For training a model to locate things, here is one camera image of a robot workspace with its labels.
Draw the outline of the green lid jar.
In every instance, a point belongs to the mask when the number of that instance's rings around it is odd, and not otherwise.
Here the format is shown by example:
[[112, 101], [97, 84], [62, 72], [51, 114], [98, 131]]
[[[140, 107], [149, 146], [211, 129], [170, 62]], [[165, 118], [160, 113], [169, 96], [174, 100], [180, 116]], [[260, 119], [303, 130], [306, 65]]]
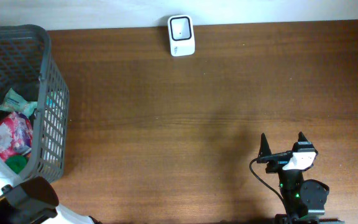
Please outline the green lid jar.
[[27, 165], [27, 158], [22, 155], [16, 155], [8, 158], [6, 165], [16, 174], [19, 174]]

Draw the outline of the red purple tissue pack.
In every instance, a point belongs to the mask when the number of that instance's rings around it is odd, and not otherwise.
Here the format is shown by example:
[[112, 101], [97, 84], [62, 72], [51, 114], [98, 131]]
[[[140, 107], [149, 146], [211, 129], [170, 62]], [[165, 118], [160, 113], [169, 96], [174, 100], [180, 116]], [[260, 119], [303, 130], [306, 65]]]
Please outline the red purple tissue pack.
[[0, 158], [28, 157], [32, 150], [33, 129], [28, 117], [12, 112], [0, 120]]

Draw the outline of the mint green wipes pack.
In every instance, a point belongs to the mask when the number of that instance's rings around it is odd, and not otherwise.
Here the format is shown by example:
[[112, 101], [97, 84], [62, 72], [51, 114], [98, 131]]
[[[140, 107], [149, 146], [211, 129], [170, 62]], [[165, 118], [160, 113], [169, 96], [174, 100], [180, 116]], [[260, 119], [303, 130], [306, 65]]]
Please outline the mint green wipes pack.
[[0, 111], [17, 112], [30, 117], [37, 109], [36, 101], [26, 101], [22, 96], [16, 93], [12, 88], [6, 93]]

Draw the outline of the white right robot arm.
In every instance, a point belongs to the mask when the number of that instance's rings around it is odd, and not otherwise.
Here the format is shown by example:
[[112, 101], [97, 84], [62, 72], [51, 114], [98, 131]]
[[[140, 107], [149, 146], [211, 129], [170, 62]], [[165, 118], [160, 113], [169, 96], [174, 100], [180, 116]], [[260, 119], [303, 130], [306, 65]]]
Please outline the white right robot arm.
[[[273, 222], [288, 223], [342, 223], [337, 218], [323, 219], [324, 205], [329, 186], [314, 179], [304, 179], [303, 173], [313, 167], [318, 151], [305, 135], [298, 133], [298, 140], [289, 151], [272, 153], [267, 137], [261, 134], [258, 156], [251, 160], [249, 169], [268, 189], [278, 195], [285, 208], [284, 214], [275, 215]], [[253, 170], [253, 163], [266, 164], [265, 172], [277, 174], [279, 191], [273, 189]]]

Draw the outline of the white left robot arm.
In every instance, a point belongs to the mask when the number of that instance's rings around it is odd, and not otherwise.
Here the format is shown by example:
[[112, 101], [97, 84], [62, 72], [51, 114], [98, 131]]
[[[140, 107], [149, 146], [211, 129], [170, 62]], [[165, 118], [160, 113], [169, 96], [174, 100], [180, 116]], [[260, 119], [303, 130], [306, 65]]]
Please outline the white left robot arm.
[[95, 224], [99, 221], [60, 204], [53, 187], [43, 177], [22, 180], [0, 158], [0, 223]]

